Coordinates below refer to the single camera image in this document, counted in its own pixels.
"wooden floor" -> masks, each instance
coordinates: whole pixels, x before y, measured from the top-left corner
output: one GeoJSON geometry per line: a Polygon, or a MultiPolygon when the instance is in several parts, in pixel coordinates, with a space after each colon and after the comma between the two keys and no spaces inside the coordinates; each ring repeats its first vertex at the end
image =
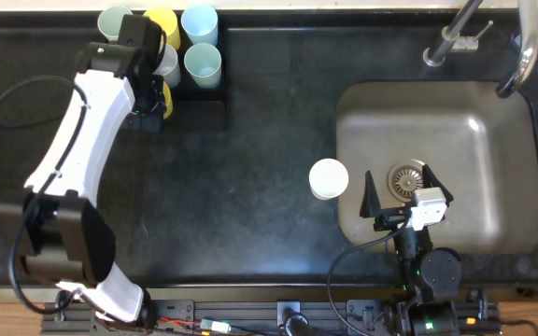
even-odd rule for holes
{"type": "MultiPolygon", "coordinates": [[[[538,303],[512,302],[501,303],[502,318],[505,320],[529,319],[538,325],[538,303]]],[[[41,318],[15,303],[0,303],[0,335],[37,336],[41,318]]],[[[532,336],[531,327],[505,327],[504,335],[532,336]]]]}

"drain strainer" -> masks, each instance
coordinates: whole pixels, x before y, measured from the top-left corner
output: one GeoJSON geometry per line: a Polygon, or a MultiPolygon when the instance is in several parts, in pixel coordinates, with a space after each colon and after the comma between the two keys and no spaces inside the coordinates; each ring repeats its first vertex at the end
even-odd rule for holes
{"type": "Polygon", "coordinates": [[[402,202],[410,202],[412,192],[423,189],[422,166],[418,160],[396,164],[389,170],[388,184],[391,194],[402,202]]]}

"sink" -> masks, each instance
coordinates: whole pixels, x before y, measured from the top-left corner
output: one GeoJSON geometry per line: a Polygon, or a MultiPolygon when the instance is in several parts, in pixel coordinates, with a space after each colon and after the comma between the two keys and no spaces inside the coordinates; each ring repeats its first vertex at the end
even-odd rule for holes
{"type": "MultiPolygon", "coordinates": [[[[337,159],[348,169],[339,223],[355,245],[385,235],[359,216],[370,170],[381,206],[422,187],[426,163],[454,195],[435,246],[461,253],[526,253],[538,246],[538,158],[531,109],[491,82],[374,82],[337,104],[337,159]]],[[[384,247],[374,246],[374,251],[384,247]]]]}

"yellow cup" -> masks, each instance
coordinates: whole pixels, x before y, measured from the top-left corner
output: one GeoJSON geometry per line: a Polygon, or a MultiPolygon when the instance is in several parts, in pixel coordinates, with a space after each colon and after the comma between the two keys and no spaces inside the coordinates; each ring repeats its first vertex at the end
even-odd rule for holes
{"type": "Polygon", "coordinates": [[[177,25],[176,13],[170,7],[153,7],[145,12],[151,20],[161,26],[167,35],[166,44],[179,49],[181,41],[179,39],[179,28],[177,25]]]}
{"type": "Polygon", "coordinates": [[[172,102],[172,95],[169,92],[169,87],[165,82],[163,83],[163,97],[165,97],[165,106],[167,106],[165,113],[163,113],[163,118],[167,119],[167,117],[174,112],[174,103],[172,102]]]}

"plastic cup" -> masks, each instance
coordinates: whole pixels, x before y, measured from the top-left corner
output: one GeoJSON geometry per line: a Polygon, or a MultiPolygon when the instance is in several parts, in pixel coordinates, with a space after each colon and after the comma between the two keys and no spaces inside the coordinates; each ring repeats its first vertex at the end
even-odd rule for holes
{"type": "Polygon", "coordinates": [[[347,169],[342,162],[334,159],[317,161],[308,174],[313,195],[322,201],[330,200],[346,190],[347,169]]]}
{"type": "Polygon", "coordinates": [[[192,44],[208,43],[217,46],[217,12],[209,5],[188,7],[182,13],[182,28],[192,44]]]}
{"type": "Polygon", "coordinates": [[[124,15],[132,15],[132,11],[127,7],[109,7],[99,14],[97,27],[108,41],[117,41],[120,37],[121,22],[124,15]]]}
{"type": "Polygon", "coordinates": [[[179,84],[182,76],[179,73],[179,62],[177,61],[177,52],[174,47],[165,45],[165,53],[161,64],[153,74],[163,76],[165,83],[172,89],[179,84]]]}
{"type": "Polygon", "coordinates": [[[190,47],[184,55],[184,66],[201,88],[215,88],[221,81],[221,54],[208,43],[190,47]]]}
{"type": "Polygon", "coordinates": [[[177,16],[172,8],[153,7],[147,10],[144,15],[161,26],[161,29],[163,29],[167,35],[165,44],[178,50],[181,45],[181,40],[179,38],[179,28],[177,27],[177,16]]]}
{"type": "Polygon", "coordinates": [[[172,102],[172,94],[169,91],[169,87],[166,83],[163,83],[163,98],[165,98],[165,113],[163,113],[163,118],[167,119],[174,112],[174,103],[172,102]]]}

